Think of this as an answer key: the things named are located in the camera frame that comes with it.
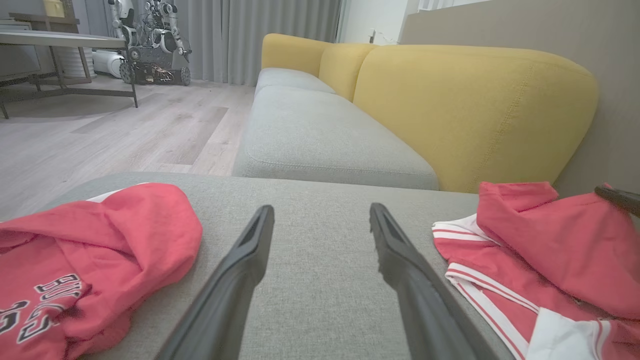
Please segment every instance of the sofa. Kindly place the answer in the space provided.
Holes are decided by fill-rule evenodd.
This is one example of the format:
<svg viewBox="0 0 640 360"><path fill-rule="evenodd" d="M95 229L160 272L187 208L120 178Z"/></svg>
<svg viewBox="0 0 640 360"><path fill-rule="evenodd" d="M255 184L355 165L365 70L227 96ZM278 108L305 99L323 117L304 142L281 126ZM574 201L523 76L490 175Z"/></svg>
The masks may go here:
<svg viewBox="0 0 640 360"><path fill-rule="evenodd" d="M268 34L233 175L467 193L553 183L597 102L585 68L541 51Z"/></svg>
<svg viewBox="0 0 640 360"><path fill-rule="evenodd" d="M395 291L378 272L369 207L380 202L448 284L431 225L476 212L477 195L286 179L138 172L89 181L47 205L139 183L170 183L188 196L203 227L195 264L137 309L127 336L83 360L152 360L255 210L275 224L264 278L253 292L239 358L410 359ZM499 359L513 356L481 315L447 285Z"/></svg>
<svg viewBox="0 0 640 360"><path fill-rule="evenodd" d="M583 68L518 49L268 35L263 67L236 177L116 174L46 207L170 183L203 225L189 273L142 304L116 347L85 359L153 359L264 204L275 209L273 239L239 358L409 359L397 295L378 272L371 203L386 205L440 285L448 284L431 225L475 213L481 180L555 179L597 98ZM445 287L496 357L513 359L482 316Z"/></svg>

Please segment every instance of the yellow sofa backrest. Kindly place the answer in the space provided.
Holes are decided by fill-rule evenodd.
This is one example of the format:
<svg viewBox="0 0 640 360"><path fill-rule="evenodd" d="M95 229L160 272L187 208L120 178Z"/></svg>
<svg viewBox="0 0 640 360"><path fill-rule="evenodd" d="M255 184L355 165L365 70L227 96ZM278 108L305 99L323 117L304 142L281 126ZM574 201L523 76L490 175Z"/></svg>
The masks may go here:
<svg viewBox="0 0 640 360"><path fill-rule="evenodd" d="M336 94L353 101L360 66L376 47L374 44L332 44L325 47L318 78Z"/></svg>
<svg viewBox="0 0 640 360"><path fill-rule="evenodd" d="M470 193L481 181L554 182L597 102L594 77L560 56L448 45L373 49L353 98L433 167L441 190Z"/></svg>

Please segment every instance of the gray fabric upholstery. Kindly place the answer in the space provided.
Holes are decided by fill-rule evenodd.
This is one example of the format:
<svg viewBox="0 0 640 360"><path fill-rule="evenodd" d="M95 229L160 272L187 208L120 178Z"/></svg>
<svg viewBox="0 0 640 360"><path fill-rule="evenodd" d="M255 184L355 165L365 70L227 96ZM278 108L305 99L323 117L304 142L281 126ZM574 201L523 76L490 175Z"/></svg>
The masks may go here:
<svg viewBox="0 0 640 360"><path fill-rule="evenodd" d="M233 175L438 189L420 155L348 100L284 86L255 96Z"/></svg>
<svg viewBox="0 0 640 360"><path fill-rule="evenodd" d="M322 82L317 77L299 70L281 69L279 67L268 67L260 71L258 83L255 85L255 94L265 86L280 85L300 88L305 90L315 90L335 94L333 89Z"/></svg>
<svg viewBox="0 0 640 360"><path fill-rule="evenodd" d="M255 210L275 209L266 274L253 294L241 359L408 359L396 293L378 273L369 206L381 202L442 276L431 224L473 214L477 195L278 179L128 173L81 185L47 208L144 182L171 183L204 229L191 271L134 313L129 334L91 360L153 359ZM448 286L501 359L508 349Z"/></svg>

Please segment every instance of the wooden floor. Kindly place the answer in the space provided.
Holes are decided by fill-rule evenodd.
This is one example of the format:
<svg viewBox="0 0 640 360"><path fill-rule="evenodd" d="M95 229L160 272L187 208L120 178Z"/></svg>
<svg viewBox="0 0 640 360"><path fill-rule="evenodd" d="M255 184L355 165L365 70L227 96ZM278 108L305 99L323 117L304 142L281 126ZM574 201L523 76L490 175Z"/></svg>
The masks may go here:
<svg viewBox="0 0 640 360"><path fill-rule="evenodd" d="M107 76L75 86L131 89ZM10 118L0 115L0 221L118 172L229 176L254 90L194 81L136 86L137 109L128 97L93 95L7 104Z"/></svg>

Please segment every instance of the humanoid robot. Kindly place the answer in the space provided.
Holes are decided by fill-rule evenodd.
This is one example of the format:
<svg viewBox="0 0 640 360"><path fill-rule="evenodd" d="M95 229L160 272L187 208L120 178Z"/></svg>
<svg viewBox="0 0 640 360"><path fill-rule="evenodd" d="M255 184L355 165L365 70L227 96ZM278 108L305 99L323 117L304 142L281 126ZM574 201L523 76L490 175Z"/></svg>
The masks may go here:
<svg viewBox="0 0 640 360"><path fill-rule="evenodd" d="M125 83L165 83L189 85L191 73L188 67L171 69L173 53L184 56L189 62L191 49L178 29L178 9L173 0L150 0L145 3L146 13L141 23L134 22L132 0L108 0L113 18L115 35L124 39L127 60L134 61L134 74L129 64L120 64L120 75Z"/></svg>

